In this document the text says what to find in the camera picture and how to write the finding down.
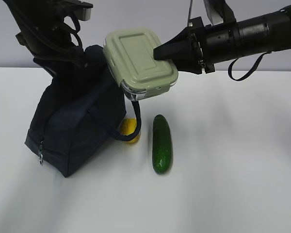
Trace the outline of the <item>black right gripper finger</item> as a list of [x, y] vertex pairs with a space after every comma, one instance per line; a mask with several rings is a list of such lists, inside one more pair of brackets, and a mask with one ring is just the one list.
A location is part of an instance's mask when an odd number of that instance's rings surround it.
[[172, 59], [178, 71], [202, 74], [202, 66], [197, 59]]
[[155, 60], [196, 60], [193, 48], [194, 27], [185, 27], [178, 35], [153, 50]]

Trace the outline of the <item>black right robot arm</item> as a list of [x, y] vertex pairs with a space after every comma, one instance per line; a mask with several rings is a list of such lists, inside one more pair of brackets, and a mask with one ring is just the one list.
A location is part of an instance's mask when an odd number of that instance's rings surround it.
[[153, 50], [155, 60], [170, 60], [179, 71], [201, 74], [214, 72], [217, 63], [259, 54], [244, 80], [264, 55], [291, 50], [291, 5], [240, 22], [224, 0], [206, 0], [204, 5], [211, 24], [188, 18], [178, 35]]

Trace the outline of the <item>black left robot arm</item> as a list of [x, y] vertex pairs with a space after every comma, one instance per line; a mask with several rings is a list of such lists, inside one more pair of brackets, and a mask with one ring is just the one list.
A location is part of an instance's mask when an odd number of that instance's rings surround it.
[[52, 77], [69, 77], [88, 66], [78, 33], [93, 4], [83, 0], [6, 0], [20, 32], [16, 39]]

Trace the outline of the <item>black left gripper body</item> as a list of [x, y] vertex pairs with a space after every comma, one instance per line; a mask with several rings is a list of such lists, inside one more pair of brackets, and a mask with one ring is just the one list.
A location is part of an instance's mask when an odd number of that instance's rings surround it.
[[76, 31], [21, 31], [16, 39], [31, 53], [33, 61], [53, 77], [67, 76], [88, 64]]

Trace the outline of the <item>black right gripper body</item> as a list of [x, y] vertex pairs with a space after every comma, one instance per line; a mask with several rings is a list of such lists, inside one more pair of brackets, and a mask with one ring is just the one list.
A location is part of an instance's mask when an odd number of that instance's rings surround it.
[[214, 72], [214, 64], [210, 62], [209, 49], [207, 47], [206, 28], [201, 17], [188, 19], [188, 38], [197, 64], [197, 73], [201, 74], [202, 70], [206, 74]]

